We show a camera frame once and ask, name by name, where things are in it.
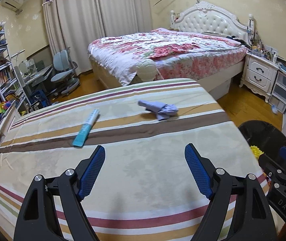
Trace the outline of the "black lined trash bin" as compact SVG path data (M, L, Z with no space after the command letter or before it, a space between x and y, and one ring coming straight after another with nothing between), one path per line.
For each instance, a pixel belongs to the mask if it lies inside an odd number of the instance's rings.
M278 128L265 121L250 120L242 123L238 129L248 145L258 147L280 165L286 173L286 160L279 156L279 150L286 147L286 136Z

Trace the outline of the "teal white toothpaste tube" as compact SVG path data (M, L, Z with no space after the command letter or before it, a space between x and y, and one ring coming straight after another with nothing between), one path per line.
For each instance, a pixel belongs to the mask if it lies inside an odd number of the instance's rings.
M83 147L83 145L85 144L85 141L86 141L90 131L92 130L93 125L97 121L98 117L99 117L99 110L95 109L90 114L90 116L85 121L85 123L82 125L81 130L79 131L79 133L75 137L75 139L73 141L74 147Z

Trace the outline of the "yellow foam fruit net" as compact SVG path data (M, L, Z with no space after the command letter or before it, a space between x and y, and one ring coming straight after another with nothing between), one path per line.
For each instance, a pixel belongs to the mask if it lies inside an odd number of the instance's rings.
M257 146L252 145L252 146L250 146L250 148L251 148L251 151L252 151L253 155L255 156L255 158L256 158L257 160L259 159L259 157L260 157L262 154L264 154L264 152L261 151Z

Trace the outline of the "striped beige bed cover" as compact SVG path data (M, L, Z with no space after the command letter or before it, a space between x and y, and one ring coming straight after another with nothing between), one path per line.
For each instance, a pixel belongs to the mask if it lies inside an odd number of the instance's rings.
M159 121L139 100L174 104ZM99 117L83 147L73 141L90 114ZM0 229L13 238L23 198L34 176L61 175L106 151L90 196L82 202L101 240L189 240L205 213L202 195L185 161L192 143L229 174L253 173L267 181L241 132L197 82L174 79L89 94L25 115L0 145Z

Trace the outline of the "clear plastic drawer unit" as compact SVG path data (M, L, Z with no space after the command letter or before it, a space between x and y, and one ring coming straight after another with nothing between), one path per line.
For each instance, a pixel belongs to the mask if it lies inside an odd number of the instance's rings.
M278 112L284 114L286 111L286 73L278 71L272 94L268 103L275 106Z

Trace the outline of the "crumpled lavender cloth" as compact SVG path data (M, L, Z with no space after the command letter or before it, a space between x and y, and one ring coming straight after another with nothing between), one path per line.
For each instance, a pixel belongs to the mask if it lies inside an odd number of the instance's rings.
M139 100L138 105L144 107L146 111L155 114L159 121L167 120L178 113L178 108L174 104Z

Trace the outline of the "white nightstand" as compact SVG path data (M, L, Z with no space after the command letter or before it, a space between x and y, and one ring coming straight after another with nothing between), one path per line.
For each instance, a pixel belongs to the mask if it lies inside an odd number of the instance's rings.
M263 96L268 103L278 70L276 63L248 51L239 87L242 88L245 85L254 94Z

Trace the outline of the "light blue desk chair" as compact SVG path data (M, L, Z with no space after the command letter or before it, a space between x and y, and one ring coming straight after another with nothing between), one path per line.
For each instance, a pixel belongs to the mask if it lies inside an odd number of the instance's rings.
M51 78L51 82L58 85L52 91L54 97L69 95L78 88L80 85L80 80L76 76L78 65L70 58L70 47L54 55L53 66L56 74Z

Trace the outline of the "study desk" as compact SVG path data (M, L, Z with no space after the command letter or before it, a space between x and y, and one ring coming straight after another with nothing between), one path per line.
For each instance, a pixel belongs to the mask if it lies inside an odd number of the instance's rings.
M18 84L23 89L23 94L27 97L29 103L31 103L32 93L36 91L38 86L41 87L43 92L46 92L46 88L42 83L50 76L52 71L52 64L39 71L34 59L22 61L14 66L14 74Z

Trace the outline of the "floral pink bedspread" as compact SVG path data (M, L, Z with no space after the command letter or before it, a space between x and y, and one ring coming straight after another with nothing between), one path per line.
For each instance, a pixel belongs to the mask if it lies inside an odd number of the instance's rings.
M93 69L100 68L127 86L136 77L143 82L201 80L240 63L247 48L229 38L158 28L97 39L88 52Z

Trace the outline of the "white tufted headboard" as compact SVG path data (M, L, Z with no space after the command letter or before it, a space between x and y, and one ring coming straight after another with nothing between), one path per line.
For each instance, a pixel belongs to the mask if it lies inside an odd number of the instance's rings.
M183 12L170 12L171 28L181 32L195 32L235 36L245 42L254 38L254 17L248 16L248 24L242 24L238 17L222 7L200 1Z

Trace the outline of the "beige curtains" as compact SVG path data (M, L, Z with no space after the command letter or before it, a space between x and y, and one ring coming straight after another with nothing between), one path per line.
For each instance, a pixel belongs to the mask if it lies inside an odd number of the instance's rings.
M76 73L90 71L88 46L103 37L152 29L149 0L43 0L51 53L70 49Z

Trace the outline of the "white air conditioner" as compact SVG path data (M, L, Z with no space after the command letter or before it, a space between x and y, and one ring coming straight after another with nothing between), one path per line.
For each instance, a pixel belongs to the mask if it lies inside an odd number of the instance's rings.
M24 0L1 0L1 5L13 11L19 10Z

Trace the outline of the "white bed frame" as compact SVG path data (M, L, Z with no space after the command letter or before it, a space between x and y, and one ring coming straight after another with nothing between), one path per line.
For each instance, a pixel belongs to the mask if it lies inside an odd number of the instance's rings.
M89 61L95 77L99 80L106 89L121 87L122 84L112 75L110 75L102 66L90 56ZM236 75L240 74L244 69L245 60L226 68L220 72L217 72L211 76L202 78L197 82L215 99L226 95L229 91L231 80ZM136 76L130 82L130 85L150 82L153 80L153 75L157 74L157 68L155 64L152 64L151 60L148 60L138 65L138 71Z

